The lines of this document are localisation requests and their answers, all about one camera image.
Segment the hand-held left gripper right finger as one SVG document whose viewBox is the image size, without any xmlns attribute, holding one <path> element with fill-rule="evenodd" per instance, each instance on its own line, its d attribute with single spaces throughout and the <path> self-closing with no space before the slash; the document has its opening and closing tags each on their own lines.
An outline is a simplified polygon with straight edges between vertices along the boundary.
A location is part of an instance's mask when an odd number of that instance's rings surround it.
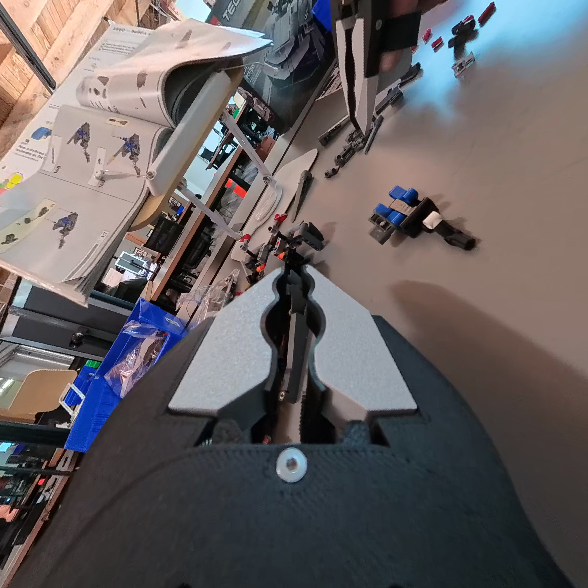
<svg viewBox="0 0 588 588">
<path fill-rule="evenodd" d="M 333 442 L 349 423 L 414 415 L 417 403 L 372 314 L 313 267 L 303 280 L 314 335 L 303 441 Z"/>
</svg>

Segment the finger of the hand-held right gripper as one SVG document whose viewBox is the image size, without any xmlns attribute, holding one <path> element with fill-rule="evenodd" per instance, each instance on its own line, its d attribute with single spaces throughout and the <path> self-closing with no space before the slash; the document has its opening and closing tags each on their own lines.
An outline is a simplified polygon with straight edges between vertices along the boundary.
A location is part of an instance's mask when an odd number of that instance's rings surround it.
<svg viewBox="0 0 588 588">
<path fill-rule="evenodd" d="M 365 134 L 370 126 L 376 107 L 377 97 L 387 91 L 408 72 L 412 64 L 412 51 L 403 51 L 401 60 L 393 70 L 380 73 L 379 62 L 382 53 L 376 51 L 366 62 L 366 71 L 360 79 L 360 128 Z"/>
<path fill-rule="evenodd" d="M 334 19 L 334 41 L 349 120 L 353 126 L 366 130 L 365 114 L 360 113 L 360 99 L 364 79 L 363 20 Z"/>
</svg>

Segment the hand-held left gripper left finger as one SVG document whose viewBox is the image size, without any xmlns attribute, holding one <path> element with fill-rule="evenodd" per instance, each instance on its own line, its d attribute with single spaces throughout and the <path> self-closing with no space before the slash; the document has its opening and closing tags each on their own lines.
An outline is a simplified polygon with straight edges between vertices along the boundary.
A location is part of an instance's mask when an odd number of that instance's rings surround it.
<svg viewBox="0 0 588 588">
<path fill-rule="evenodd" d="M 168 403 L 173 416 L 234 420 L 252 439 L 278 439 L 286 272 L 273 270 L 212 319 Z"/>
</svg>

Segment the blue black lego assembly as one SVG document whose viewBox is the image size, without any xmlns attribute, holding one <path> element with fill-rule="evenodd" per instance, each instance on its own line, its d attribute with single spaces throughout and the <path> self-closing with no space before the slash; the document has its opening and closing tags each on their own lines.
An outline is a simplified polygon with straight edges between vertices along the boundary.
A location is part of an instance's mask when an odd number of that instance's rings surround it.
<svg viewBox="0 0 588 588">
<path fill-rule="evenodd" d="M 435 203 L 428 197 L 420 198 L 414 188 L 394 186 L 390 192 L 389 204 L 379 203 L 372 214 L 387 217 L 396 226 L 394 233 L 415 239 L 421 233 L 436 233 L 450 246 L 464 251 L 476 247 L 474 237 L 448 222 Z"/>
</svg>

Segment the grey lego connector block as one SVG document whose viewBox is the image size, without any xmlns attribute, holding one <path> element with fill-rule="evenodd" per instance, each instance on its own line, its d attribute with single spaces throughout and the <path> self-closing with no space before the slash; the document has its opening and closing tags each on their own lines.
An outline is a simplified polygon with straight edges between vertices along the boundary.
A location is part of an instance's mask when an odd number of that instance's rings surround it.
<svg viewBox="0 0 588 588">
<path fill-rule="evenodd" d="M 374 213 L 369 221 L 372 225 L 369 235 L 380 245 L 386 243 L 396 230 L 396 226 L 387 217 L 378 213 Z"/>
</svg>

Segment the lego technic car chassis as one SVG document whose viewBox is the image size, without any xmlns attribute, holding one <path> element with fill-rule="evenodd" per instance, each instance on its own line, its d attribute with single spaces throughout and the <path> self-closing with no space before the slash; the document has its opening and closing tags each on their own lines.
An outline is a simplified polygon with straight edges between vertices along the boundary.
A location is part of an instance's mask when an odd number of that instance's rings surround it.
<svg viewBox="0 0 588 588">
<path fill-rule="evenodd" d="M 302 255 L 299 248 L 308 246 L 320 251 L 325 246 L 322 233 L 312 223 L 301 222 L 283 232 L 282 224 L 286 218 L 285 213 L 275 215 L 273 224 L 268 227 L 269 240 L 258 253 L 247 248 L 251 235 L 245 235 L 240 242 L 249 257 L 244 264 L 248 272 L 248 288 L 264 278 L 271 257 L 282 261 L 284 270 L 284 276 L 277 282 L 277 306 L 269 312 L 269 339 L 277 352 L 275 374 L 264 391 L 266 413 L 251 431 L 252 441 L 263 445 L 269 445 L 275 440 L 283 402 L 296 403 L 302 388 L 310 336 L 306 319 L 307 286 L 304 285 L 302 269 L 311 259 Z"/>
</svg>

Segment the lego set box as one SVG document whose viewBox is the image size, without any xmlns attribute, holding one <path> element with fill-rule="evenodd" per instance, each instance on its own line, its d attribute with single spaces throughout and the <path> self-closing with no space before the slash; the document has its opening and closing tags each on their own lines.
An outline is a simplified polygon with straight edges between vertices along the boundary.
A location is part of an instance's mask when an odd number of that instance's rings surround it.
<svg viewBox="0 0 588 588">
<path fill-rule="evenodd" d="M 296 122 L 335 60 L 328 1 L 207 1 L 207 21 L 271 41 L 246 65 L 242 88 L 261 101 L 283 134 Z"/>
</svg>

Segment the pile of grey lego connectors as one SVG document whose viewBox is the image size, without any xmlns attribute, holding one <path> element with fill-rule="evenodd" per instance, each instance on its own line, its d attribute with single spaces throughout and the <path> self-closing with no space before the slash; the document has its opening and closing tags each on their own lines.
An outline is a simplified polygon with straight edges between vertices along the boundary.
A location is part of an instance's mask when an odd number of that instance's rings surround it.
<svg viewBox="0 0 588 588">
<path fill-rule="evenodd" d="M 334 166 L 324 173 L 325 179 L 331 179 L 338 174 L 340 169 L 344 167 L 354 154 L 363 151 L 368 134 L 364 134 L 361 130 L 354 130 L 349 133 L 345 139 L 342 150 L 334 158 Z"/>
</svg>

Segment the pile of black lego pieces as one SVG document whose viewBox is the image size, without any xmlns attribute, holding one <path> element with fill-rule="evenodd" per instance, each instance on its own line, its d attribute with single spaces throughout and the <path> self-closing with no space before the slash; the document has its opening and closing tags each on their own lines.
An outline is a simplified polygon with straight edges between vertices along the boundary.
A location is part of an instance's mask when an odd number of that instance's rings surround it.
<svg viewBox="0 0 588 588">
<path fill-rule="evenodd" d="M 457 49 L 465 46 L 471 40 L 474 40 L 478 34 L 476 20 L 463 23 L 462 20 L 454 25 L 451 29 L 452 37 L 447 42 L 450 49 Z"/>
</svg>

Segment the lego instruction booklet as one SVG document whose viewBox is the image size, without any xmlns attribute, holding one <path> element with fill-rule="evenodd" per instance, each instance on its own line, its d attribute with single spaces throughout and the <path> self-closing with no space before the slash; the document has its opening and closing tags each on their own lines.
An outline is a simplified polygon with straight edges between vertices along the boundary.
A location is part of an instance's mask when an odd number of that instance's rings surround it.
<svg viewBox="0 0 588 588">
<path fill-rule="evenodd" d="M 153 30 L 63 105 L 38 171 L 1 194 L 1 268 L 77 304 L 148 197 L 148 168 L 211 74 L 271 41 L 195 19 Z"/>
</svg>

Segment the person's right hand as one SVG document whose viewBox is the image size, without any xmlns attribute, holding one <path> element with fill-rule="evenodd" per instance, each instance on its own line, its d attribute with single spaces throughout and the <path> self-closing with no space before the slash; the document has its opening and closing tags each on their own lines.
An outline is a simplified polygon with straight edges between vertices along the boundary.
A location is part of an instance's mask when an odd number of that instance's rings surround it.
<svg viewBox="0 0 588 588">
<path fill-rule="evenodd" d="M 438 4 L 443 4 L 444 2 L 445 1 L 390 1 L 387 16 L 389 18 L 396 18 L 414 12 L 426 13 Z M 401 60 L 402 54 L 403 49 L 382 53 L 379 62 L 380 73 L 393 70 Z"/>
</svg>

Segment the clear plastic parts bag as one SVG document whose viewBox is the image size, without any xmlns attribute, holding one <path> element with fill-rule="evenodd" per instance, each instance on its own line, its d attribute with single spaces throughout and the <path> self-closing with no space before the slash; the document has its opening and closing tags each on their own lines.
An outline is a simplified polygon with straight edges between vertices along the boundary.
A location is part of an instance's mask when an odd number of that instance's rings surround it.
<svg viewBox="0 0 588 588">
<path fill-rule="evenodd" d="M 101 374 L 113 393 L 124 398 L 157 361 L 207 318 L 215 317 L 234 298 L 239 269 L 223 280 L 180 296 L 187 322 L 140 298 L 112 345 Z"/>
</svg>

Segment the white flat stand board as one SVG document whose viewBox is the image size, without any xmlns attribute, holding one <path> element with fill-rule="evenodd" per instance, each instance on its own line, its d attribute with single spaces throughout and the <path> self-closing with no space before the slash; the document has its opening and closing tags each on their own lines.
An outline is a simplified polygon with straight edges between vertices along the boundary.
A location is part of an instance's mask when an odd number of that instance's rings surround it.
<svg viewBox="0 0 588 588">
<path fill-rule="evenodd" d="M 239 262 L 248 260 L 247 251 L 258 252 L 269 238 L 268 230 L 275 216 L 286 213 L 296 196 L 302 173 L 311 170 L 318 156 L 318 150 L 314 148 L 271 173 L 264 161 L 254 153 L 253 147 L 248 146 L 246 153 L 252 155 L 253 163 L 261 164 L 261 167 L 258 167 L 253 184 L 233 216 L 233 221 L 240 225 L 238 232 L 249 236 L 244 249 L 243 243 L 239 241 L 233 247 L 231 258 Z"/>
</svg>

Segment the blue plastic storage bin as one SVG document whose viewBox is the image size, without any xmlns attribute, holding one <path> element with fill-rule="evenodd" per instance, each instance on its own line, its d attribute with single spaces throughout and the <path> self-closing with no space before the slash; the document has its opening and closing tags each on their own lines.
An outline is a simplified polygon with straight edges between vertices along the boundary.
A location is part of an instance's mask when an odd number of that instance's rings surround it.
<svg viewBox="0 0 588 588">
<path fill-rule="evenodd" d="M 114 356 L 114 352 L 111 351 L 111 348 L 107 352 L 105 359 L 110 359 Z M 84 393 L 84 400 L 81 401 L 79 411 L 65 442 L 66 450 L 78 453 L 86 452 L 97 436 L 99 430 L 106 423 L 108 417 L 123 399 L 120 399 L 113 393 L 105 379 L 102 377 L 101 372 L 105 369 L 102 366 L 104 360 L 101 362 L 94 377 L 91 379 L 87 391 Z"/>
</svg>

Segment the black metal pole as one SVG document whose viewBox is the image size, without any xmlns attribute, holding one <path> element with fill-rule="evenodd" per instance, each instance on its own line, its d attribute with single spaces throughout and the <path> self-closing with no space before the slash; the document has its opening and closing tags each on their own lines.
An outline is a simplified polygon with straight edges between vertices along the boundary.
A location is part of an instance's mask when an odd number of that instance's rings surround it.
<svg viewBox="0 0 588 588">
<path fill-rule="evenodd" d="M 17 54 L 32 70 L 34 76 L 50 94 L 53 94 L 56 90 L 55 79 L 49 73 L 3 4 L 1 4 L 1 31 L 11 42 Z"/>
</svg>

